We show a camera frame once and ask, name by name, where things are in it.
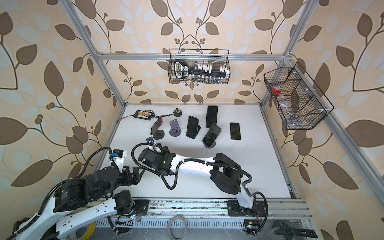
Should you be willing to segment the purple round phone stand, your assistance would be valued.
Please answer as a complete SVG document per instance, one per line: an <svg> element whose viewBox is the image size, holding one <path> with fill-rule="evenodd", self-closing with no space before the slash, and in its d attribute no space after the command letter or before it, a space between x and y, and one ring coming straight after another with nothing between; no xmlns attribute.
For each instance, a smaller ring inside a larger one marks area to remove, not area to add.
<svg viewBox="0 0 384 240"><path fill-rule="evenodd" d="M182 130L177 119L170 121L170 127L169 134L172 137L178 137L181 134Z"/></svg>

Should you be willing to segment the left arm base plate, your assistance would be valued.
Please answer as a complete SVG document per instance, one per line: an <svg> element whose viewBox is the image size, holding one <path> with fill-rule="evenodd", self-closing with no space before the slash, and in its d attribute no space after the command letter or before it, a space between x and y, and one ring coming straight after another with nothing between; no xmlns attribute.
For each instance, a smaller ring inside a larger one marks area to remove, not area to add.
<svg viewBox="0 0 384 240"><path fill-rule="evenodd" d="M133 200L132 203L119 208L117 211L118 216L133 216L133 215L145 215L149 209L150 200L138 199Z"/></svg>

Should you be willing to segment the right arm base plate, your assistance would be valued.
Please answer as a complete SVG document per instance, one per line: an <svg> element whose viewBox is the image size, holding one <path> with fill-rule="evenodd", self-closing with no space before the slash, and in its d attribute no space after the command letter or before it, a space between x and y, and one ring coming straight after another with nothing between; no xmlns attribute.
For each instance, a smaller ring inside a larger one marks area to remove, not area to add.
<svg viewBox="0 0 384 240"><path fill-rule="evenodd" d="M265 217L267 210L264 200L254 200L250 209L241 207L237 200L230 200L227 201L227 207L230 217Z"/></svg>

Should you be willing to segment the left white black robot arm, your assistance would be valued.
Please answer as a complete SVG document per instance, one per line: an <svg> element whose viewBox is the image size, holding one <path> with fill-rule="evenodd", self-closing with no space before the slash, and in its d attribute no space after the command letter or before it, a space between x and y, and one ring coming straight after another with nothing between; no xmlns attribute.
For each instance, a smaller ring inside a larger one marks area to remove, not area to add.
<svg viewBox="0 0 384 240"><path fill-rule="evenodd" d="M135 202L128 190L115 193L120 186L137 185L143 171L124 166L127 153L107 147L111 166L85 176L79 173L58 183L45 197L39 211L21 222L10 240L65 240L71 233L102 218L132 215Z"/></svg>

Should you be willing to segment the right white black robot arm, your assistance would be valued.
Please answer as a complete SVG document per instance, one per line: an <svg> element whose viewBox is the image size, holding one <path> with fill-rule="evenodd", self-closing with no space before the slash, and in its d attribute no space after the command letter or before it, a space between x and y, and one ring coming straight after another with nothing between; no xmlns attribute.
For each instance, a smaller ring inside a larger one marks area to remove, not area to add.
<svg viewBox="0 0 384 240"><path fill-rule="evenodd" d="M192 158L170 153L166 147L154 143L140 143L131 151L133 162L158 176L169 190L174 190L180 173L209 178L220 191L234 195L242 211L259 210L257 196L262 197L263 209L269 212L268 201L261 192L251 193L247 184L253 178L232 159L222 153L211 158Z"/></svg>

